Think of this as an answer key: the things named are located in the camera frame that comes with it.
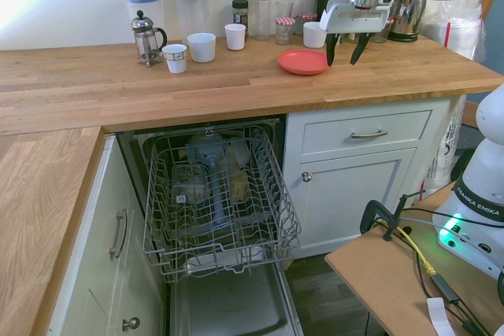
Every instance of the yellow cable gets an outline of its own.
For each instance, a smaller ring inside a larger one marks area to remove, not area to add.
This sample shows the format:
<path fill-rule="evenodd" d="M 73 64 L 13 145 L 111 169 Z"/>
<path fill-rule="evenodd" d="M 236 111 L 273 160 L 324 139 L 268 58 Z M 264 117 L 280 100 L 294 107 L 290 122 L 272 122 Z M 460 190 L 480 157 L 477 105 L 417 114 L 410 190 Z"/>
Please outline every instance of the yellow cable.
<path fill-rule="evenodd" d="M 388 223 L 385 220 L 378 220 L 377 223 L 384 225 L 385 227 L 388 227 Z M 406 239 L 406 241 L 417 251 L 418 256 L 420 257 L 420 260 L 424 264 L 425 270 L 427 271 L 428 275 L 435 275 L 435 269 L 433 266 L 427 261 L 425 258 L 424 254 L 420 251 L 420 248 L 415 244 L 412 238 L 400 227 L 397 227 L 397 230 L 401 233 L 401 235 Z"/>

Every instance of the red plate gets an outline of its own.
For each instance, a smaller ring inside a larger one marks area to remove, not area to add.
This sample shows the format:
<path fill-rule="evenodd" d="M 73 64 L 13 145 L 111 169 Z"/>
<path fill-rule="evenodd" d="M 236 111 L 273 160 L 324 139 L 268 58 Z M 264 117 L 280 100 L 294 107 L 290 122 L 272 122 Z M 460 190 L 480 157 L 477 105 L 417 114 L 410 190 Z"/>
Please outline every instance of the red plate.
<path fill-rule="evenodd" d="M 313 50 L 289 50 L 278 56 L 280 66 L 299 75 L 316 75 L 329 68 L 327 56 Z"/>

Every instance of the green light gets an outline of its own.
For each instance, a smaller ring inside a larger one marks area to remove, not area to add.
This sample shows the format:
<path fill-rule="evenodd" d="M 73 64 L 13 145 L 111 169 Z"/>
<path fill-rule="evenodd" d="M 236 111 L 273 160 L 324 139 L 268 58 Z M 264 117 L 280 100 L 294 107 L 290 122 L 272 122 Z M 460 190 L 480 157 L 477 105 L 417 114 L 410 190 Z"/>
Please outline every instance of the green light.
<path fill-rule="evenodd" d="M 454 226 L 458 225 L 460 223 L 460 220 L 462 219 L 462 214 L 460 213 L 455 213 L 449 220 L 445 223 L 444 227 L 447 228 L 448 230 L 451 230 Z M 439 238 L 443 241 L 446 242 L 449 240 L 450 233 L 447 230 L 442 229 L 439 232 Z"/>

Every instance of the silver handle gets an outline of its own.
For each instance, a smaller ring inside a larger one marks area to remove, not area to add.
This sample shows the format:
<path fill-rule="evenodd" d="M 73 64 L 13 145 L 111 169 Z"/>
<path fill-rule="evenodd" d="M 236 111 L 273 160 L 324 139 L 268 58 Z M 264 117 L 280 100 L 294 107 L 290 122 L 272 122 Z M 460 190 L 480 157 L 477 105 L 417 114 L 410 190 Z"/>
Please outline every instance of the silver handle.
<path fill-rule="evenodd" d="M 120 253 L 123 252 L 124 241 L 126 240 L 126 232 L 128 231 L 128 212 L 126 212 L 126 209 L 123 209 L 122 212 L 116 214 L 116 218 L 117 218 L 117 229 L 116 229 L 116 236 L 113 239 L 113 246 L 111 249 L 109 249 L 110 260 L 113 260 L 114 257 L 118 259 Z M 124 220 L 124 233 L 122 242 L 120 243 L 120 247 L 117 247 L 117 243 L 119 242 L 120 223 L 122 220 Z"/>
<path fill-rule="evenodd" d="M 303 172 L 301 174 L 301 177 L 302 177 L 302 181 L 304 181 L 305 183 L 309 183 L 310 181 L 312 181 L 312 176 L 308 172 Z"/>
<path fill-rule="evenodd" d="M 137 317 L 134 317 L 134 318 L 131 318 L 128 321 L 126 321 L 126 319 L 123 319 L 123 332 L 126 332 L 126 330 L 128 330 L 128 328 L 130 330 L 136 330 L 138 327 L 140 327 L 140 319 L 137 318 Z"/>
<path fill-rule="evenodd" d="M 378 138 L 378 137 L 383 137 L 384 135 L 387 135 L 387 134 L 388 134 L 388 131 L 382 131 L 380 129 L 375 134 L 355 134 L 355 133 L 352 133 L 350 138 L 352 138 L 352 139 Z"/>

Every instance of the franka emika robot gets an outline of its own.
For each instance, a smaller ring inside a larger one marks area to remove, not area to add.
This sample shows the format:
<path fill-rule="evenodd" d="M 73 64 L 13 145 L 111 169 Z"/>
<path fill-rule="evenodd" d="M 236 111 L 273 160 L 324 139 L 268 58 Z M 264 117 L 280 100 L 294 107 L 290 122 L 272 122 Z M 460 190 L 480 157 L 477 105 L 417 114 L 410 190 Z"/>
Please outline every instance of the franka emika robot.
<path fill-rule="evenodd" d="M 471 242 L 438 228 L 441 246 L 497 279 L 504 265 L 504 84 L 480 103 L 476 122 L 486 138 L 454 184 L 453 193 L 436 210 L 452 217 L 435 214 L 433 221 Z"/>

